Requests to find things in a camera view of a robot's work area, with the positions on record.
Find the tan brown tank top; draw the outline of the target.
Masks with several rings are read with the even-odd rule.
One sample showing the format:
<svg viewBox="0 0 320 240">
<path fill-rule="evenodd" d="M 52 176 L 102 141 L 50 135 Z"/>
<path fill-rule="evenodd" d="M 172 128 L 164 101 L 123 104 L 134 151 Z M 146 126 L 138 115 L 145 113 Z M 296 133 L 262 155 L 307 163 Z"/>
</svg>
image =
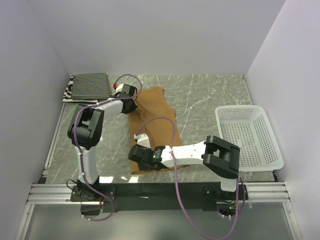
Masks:
<svg viewBox="0 0 320 240">
<path fill-rule="evenodd" d="M 143 89 L 135 100 L 137 108 L 128 114 L 130 146 L 136 142 L 134 135 L 147 134 L 150 147 L 168 146 L 173 134 L 173 123 L 176 123 L 176 110 L 165 100 L 161 86 Z"/>
</svg>

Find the thin striped tank top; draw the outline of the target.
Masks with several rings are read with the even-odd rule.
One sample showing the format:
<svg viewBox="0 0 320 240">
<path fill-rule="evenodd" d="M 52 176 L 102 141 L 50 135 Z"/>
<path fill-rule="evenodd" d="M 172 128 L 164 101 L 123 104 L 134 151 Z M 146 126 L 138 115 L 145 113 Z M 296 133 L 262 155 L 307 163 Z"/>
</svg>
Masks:
<svg viewBox="0 0 320 240">
<path fill-rule="evenodd" d="M 72 97 L 76 100 L 106 100 L 112 95 L 107 73 L 71 74 Z"/>
</svg>

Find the wide striped tank top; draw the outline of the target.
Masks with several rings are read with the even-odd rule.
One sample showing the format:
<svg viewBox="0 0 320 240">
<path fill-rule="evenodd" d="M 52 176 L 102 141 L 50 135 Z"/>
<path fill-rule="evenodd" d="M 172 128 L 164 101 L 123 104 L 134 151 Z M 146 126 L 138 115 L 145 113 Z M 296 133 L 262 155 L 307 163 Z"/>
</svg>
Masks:
<svg viewBox="0 0 320 240">
<path fill-rule="evenodd" d="M 95 104 L 98 101 L 97 100 L 90 100 L 90 99 L 73 99 L 72 97 L 72 88 L 73 88 L 73 83 L 69 83 L 68 86 L 66 87 L 63 96 L 62 96 L 62 101 L 64 103 L 74 103 L 74 104 Z"/>
</svg>

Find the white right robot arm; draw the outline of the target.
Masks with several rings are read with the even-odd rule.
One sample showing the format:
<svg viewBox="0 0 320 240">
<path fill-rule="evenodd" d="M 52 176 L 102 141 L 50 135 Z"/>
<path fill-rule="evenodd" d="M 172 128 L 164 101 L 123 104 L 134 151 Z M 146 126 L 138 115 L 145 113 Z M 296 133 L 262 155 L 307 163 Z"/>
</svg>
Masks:
<svg viewBox="0 0 320 240">
<path fill-rule="evenodd" d="M 151 149 L 149 137 L 134 135 L 128 159 L 137 163 L 140 171 L 160 171 L 178 166 L 204 165 L 220 179 L 219 193 L 230 200 L 237 194 L 240 148 L 224 139 L 209 135 L 205 141 L 191 145 L 161 145 Z"/>
</svg>

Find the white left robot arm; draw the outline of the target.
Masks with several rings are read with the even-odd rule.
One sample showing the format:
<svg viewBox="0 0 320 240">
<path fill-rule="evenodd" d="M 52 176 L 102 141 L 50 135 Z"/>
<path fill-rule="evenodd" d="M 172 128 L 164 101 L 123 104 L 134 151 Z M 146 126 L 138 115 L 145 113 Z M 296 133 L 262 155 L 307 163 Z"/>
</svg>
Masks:
<svg viewBox="0 0 320 240">
<path fill-rule="evenodd" d="M 122 83 L 109 99 L 92 105 L 79 104 L 74 111 L 67 136 L 77 153 L 78 180 L 87 183 L 82 189 L 82 195 L 88 201 L 94 201 L 100 195 L 100 188 L 94 183 L 99 178 L 96 146 L 102 136 L 104 120 L 115 114 L 129 114 L 135 111 L 137 106 L 134 99 L 137 93 L 136 87 Z"/>
</svg>

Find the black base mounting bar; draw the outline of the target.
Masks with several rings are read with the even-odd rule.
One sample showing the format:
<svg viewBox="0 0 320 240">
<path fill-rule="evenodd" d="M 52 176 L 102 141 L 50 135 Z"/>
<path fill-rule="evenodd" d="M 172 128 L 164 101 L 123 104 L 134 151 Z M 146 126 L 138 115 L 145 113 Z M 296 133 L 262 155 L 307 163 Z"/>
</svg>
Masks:
<svg viewBox="0 0 320 240">
<path fill-rule="evenodd" d="M 236 200 L 235 192 L 221 190 L 219 182 L 181 182 L 178 184 L 181 201 L 184 208 L 217 211 L 218 207 L 230 205 Z M 108 199 L 103 199 L 97 193 L 82 185 L 81 190 L 72 187 L 70 201 L 72 203 L 94 204 L 102 207 L 104 213 L 115 211 L 149 211 L 178 210 L 180 205 L 176 194 L 176 186 L 170 183 L 101 183 L 97 190 Z"/>
</svg>

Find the white plastic laundry basket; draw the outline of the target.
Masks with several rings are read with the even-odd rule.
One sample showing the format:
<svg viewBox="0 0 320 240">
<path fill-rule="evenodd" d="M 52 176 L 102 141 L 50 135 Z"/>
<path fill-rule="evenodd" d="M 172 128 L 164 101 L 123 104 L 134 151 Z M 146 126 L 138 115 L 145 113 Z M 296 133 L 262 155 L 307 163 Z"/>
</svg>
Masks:
<svg viewBox="0 0 320 240">
<path fill-rule="evenodd" d="M 258 105 L 215 109 L 219 137 L 240 148 L 241 172 L 280 170 L 284 160 L 265 110 Z"/>
</svg>

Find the aluminium frame rail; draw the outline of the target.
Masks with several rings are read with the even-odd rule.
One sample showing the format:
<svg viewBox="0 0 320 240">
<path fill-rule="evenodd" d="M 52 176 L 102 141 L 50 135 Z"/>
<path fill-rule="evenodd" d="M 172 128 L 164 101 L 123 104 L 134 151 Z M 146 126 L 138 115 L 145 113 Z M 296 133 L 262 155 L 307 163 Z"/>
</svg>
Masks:
<svg viewBox="0 0 320 240">
<path fill-rule="evenodd" d="M 183 199 L 195 197 L 198 200 L 234 200 L 234 192 L 222 191 L 218 182 L 181 182 L 178 185 Z M 171 183 L 104 183 L 103 191 L 112 201 L 123 198 L 138 200 L 170 199 L 176 200 L 176 187 Z M 284 182 L 246 182 L 239 186 L 239 199 L 253 203 L 290 202 Z M 87 198 L 76 192 L 70 184 L 34 184 L 27 197 L 27 204 L 85 204 L 97 205 L 101 197 Z"/>
</svg>

